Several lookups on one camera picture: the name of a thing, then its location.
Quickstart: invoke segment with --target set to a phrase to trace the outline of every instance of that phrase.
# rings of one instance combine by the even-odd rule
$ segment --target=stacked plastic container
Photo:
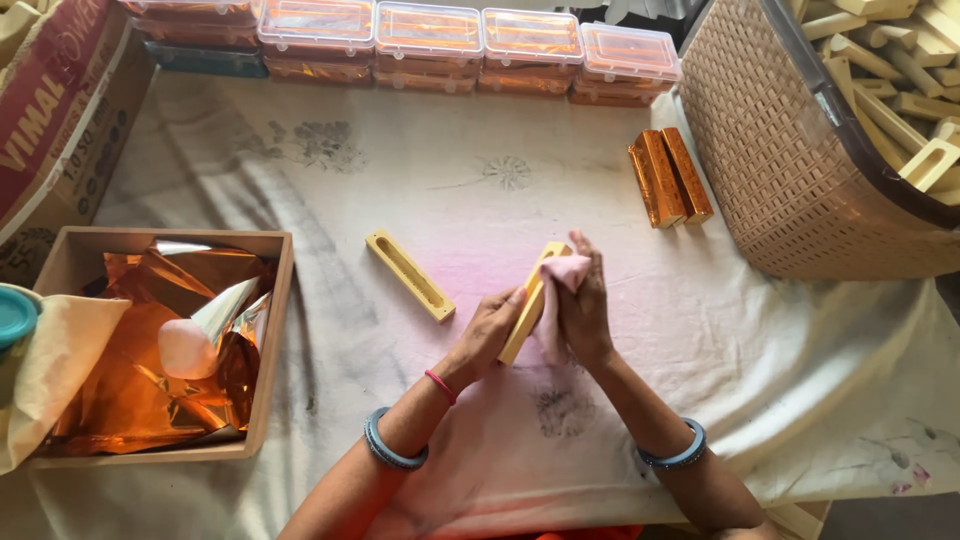
[[[669,34],[593,23],[580,32],[585,57],[570,103],[650,107],[683,76]]]
[[[373,0],[267,0],[257,34],[275,80],[369,86]]]
[[[577,17],[568,13],[483,10],[480,90],[562,97],[584,61]]]
[[[470,93],[480,73],[480,12],[470,8],[376,5],[378,86]]]
[[[256,23],[263,0],[121,1],[164,69],[266,77]]]

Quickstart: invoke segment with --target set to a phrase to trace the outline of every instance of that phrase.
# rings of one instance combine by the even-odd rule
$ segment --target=orange foil wrapped bar
[[[636,143],[628,147],[628,151],[651,227],[666,229],[683,223],[686,219],[684,201],[660,132],[645,130],[636,138]]]
[[[243,250],[163,240],[142,255],[104,254],[104,261],[110,285],[100,296],[133,306],[37,453],[128,454],[243,438],[275,266]],[[160,328],[186,318],[216,336],[218,364],[205,379],[170,377],[160,361]]]
[[[660,133],[663,135],[663,142],[666,143],[670,164],[673,166],[673,173],[677,178],[677,186],[680,189],[680,196],[684,199],[684,211],[686,212],[684,223],[686,225],[700,225],[713,215],[713,206],[710,205],[704,185],[700,182],[700,175],[697,174],[697,169],[693,166],[690,153],[686,151],[684,138],[680,136],[680,130],[677,128],[666,128]]]

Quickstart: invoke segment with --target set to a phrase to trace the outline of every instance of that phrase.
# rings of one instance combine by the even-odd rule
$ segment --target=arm
[[[455,395],[496,362],[525,300],[526,289],[518,287],[480,302],[460,341],[432,370]],[[449,409],[440,386],[423,376],[380,419],[380,438],[393,452],[415,457]],[[361,538],[407,475],[380,461],[361,437],[320,479],[278,539]]]
[[[575,295],[557,284],[567,344],[607,394],[640,448],[657,457],[682,453],[693,443],[693,431],[613,347],[600,252],[579,231],[570,239],[592,264]],[[689,465],[658,471],[657,478],[704,534],[740,540],[779,538],[747,487],[710,450]]]

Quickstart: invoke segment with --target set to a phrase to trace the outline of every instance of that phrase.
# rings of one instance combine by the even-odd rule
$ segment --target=wicker basket
[[[775,276],[960,270],[960,208],[889,167],[792,14],[716,0],[684,55],[684,110],[733,240]]]

